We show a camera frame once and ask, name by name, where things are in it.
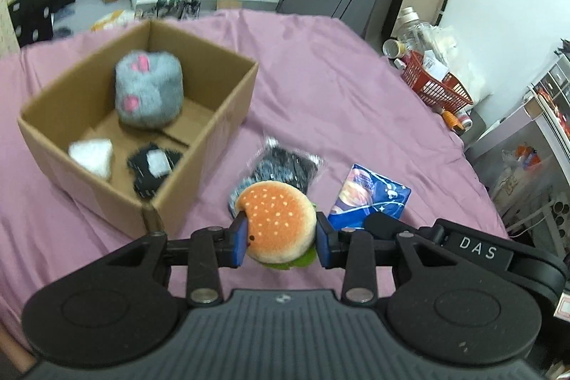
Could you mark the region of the blue printed packet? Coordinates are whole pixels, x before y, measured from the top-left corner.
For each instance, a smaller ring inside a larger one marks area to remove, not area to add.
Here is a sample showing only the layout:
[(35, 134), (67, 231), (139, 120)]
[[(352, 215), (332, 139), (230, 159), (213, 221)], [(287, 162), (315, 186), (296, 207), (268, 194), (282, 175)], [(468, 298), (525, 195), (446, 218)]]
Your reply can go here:
[(337, 230), (362, 229), (376, 212), (398, 220), (411, 196), (411, 188), (354, 164), (331, 207), (327, 220)]

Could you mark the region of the orange bottle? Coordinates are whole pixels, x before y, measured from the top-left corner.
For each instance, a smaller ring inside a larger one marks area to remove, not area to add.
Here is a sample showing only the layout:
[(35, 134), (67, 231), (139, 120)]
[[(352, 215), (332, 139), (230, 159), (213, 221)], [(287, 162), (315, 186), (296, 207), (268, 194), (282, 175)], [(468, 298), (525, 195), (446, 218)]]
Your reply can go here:
[(462, 135), (465, 132), (464, 125), (453, 113), (448, 110), (442, 110), (441, 117), (451, 131), (458, 135)]

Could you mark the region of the black felt patch white centre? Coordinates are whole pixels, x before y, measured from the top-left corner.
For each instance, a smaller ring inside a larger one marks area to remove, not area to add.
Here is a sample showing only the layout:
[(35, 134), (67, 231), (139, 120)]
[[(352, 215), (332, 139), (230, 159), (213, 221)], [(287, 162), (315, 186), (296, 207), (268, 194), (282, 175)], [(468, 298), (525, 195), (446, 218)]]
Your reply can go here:
[(126, 166), (134, 174), (133, 190), (137, 196), (145, 202), (152, 200), (182, 157), (178, 150), (163, 149), (154, 143), (136, 150), (126, 160)]

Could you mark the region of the clear plastic jar white lid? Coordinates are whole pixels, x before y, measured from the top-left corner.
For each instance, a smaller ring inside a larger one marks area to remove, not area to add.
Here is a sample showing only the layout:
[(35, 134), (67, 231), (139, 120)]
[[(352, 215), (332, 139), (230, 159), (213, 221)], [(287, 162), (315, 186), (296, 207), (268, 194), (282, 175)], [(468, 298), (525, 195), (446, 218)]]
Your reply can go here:
[(423, 54), (427, 50), (434, 51), (433, 26), (419, 18), (413, 7), (399, 12), (396, 20), (396, 38), (403, 42), (407, 50)]

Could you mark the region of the black item in plastic bag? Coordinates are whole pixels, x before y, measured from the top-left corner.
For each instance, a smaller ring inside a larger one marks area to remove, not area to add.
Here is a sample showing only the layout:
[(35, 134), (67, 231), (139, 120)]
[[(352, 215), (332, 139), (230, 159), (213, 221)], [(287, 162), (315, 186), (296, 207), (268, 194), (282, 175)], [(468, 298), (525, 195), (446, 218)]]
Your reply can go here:
[(228, 209), (231, 216), (235, 218), (238, 214), (236, 201), (240, 194), (258, 182), (284, 182), (306, 194), (324, 163), (325, 160), (318, 154), (284, 145), (274, 137), (266, 137), (229, 194)]

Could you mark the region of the pink bed sheet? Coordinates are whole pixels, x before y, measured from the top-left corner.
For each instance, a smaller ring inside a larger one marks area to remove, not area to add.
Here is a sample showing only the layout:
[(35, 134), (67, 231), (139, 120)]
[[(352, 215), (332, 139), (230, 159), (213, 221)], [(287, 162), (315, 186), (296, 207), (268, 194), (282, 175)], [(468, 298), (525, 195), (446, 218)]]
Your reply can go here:
[[(323, 159), (308, 193), (321, 210), (330, 209), (350, 167), (360, 164), (411, 189), (406, 223), (444, 218), (504, 236), (462, 141), (342, 22), (223, 11), (182, 29), (259, 64), (247, 118), (193, 203), (182, 237), (230, 223), (229, 193), (270, 136)], [(121, 34), (41, 42), (1, 62), (1, 323), (15, 339), (23, 337), (21, 313), (33, 293), (128, 241), (46, 178), (16, 123), (31, 97)]]

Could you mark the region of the grey fluffy plush toy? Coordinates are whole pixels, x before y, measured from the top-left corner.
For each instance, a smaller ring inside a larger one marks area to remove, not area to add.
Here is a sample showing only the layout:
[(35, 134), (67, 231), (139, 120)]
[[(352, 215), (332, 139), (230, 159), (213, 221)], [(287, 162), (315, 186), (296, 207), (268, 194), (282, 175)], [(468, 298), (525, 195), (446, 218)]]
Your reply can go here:
[(115, 66), (115, 109), (122, 124), (160, 129), (183, 106), (183, 70), (168, 52), (133, 50)]

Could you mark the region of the hamburger plush toy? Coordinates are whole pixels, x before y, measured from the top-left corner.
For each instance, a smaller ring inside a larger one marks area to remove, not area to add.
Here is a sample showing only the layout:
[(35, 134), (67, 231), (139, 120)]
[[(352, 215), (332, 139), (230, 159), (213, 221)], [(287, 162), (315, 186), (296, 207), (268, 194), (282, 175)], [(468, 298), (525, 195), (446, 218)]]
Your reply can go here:
[(299, 189), (280, 181), (247, 187), (235, 203), (247, 217), (247, 254), (278, 270), (304, 267), (315, 259), (316, 209)]

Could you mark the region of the yellow white clothing pile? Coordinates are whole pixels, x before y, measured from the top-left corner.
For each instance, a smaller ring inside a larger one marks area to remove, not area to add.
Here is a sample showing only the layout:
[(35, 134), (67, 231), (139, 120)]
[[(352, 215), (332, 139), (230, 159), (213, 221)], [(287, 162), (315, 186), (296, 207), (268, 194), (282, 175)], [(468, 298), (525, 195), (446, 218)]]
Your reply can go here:
[(91, 26), (91, 31), (102, 31), (107, 29), (112, 29), (115, 27), (125, 26), (135, 19), (135, 12), (131, 10), (117, 10), (113, 11), (102, 18)]

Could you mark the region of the grey sneakers pair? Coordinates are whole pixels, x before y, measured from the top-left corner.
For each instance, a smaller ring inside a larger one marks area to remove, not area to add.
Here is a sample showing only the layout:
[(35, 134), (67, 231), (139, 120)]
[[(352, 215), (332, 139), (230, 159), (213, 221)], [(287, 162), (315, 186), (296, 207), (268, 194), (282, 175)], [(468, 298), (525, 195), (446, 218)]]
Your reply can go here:
[(156, 0), (147, 11), (145, 18), (174, 18), (177, 20), (196, 19), (200, 15), (199, 0)]

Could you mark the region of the white desk shelf unit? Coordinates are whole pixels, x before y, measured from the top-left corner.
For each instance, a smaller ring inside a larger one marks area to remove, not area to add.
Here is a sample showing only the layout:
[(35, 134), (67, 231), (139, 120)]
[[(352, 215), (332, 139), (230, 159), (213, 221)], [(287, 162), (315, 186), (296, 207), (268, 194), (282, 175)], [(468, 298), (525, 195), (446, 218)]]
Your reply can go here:
[(487, 129), (468, 160), (508, 235), (561, 259), (569, 255), (569, 55), (528, 85)]

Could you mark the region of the white fluffy triangle toy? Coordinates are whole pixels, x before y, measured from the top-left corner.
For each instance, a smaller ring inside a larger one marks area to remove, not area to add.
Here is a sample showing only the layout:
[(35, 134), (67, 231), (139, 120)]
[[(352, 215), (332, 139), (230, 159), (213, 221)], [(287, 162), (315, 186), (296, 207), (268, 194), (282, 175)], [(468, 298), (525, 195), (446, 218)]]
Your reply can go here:
[(72, 143), (68, 149), (69, 157), (89, 173), (109, 180), (113, 144), (110, 139), (90, 139)]

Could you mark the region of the red plastic basket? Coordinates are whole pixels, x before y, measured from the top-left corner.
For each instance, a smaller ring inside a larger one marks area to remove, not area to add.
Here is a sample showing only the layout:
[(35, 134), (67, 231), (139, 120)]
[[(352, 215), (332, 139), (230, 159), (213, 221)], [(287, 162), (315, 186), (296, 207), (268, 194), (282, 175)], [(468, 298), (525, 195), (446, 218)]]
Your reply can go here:
[(448, 72), (437, 80), (425, 71), (422, 62), (421, 54), (410, 51), (404, 57), (406, 66), (401, 77), (426, 105), (439, 105), (444, 110), (457, 113), (473, 104), (465, 87), (452, 73)]

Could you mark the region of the open cardboard box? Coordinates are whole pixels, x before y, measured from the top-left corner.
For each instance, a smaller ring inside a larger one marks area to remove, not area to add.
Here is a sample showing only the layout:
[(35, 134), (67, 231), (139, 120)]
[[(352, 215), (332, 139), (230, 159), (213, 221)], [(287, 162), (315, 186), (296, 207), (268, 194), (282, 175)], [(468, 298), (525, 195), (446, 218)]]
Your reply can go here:
[[(131, 51), (169, 52), (183, 71), (183, 105), (163, 129), (121, 123), (115, 66)], [(38, 167), (57, 186), (131, 238), (155, 230), (175, 235), (247, 115), (258, 65), (190, 32), (179, 22), (151, 20), (68, 69), (23, 108), (19, 128)], [(112, 174), (103, 180), (69, 157), (76, 141), (107, 138)], [(126, 160), (149, 143), (181, 160), (149, 201), (133, 188)]]

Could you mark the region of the small brown paper bag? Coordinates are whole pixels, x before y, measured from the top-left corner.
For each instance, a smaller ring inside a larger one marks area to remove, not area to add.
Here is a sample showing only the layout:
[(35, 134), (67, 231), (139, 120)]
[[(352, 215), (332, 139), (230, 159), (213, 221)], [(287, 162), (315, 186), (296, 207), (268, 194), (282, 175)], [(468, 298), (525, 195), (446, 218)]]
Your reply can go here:
[(216, 9), (221, 10), (239, 10), (243, 8), (243, 2), (240, 0), (217, 0)]

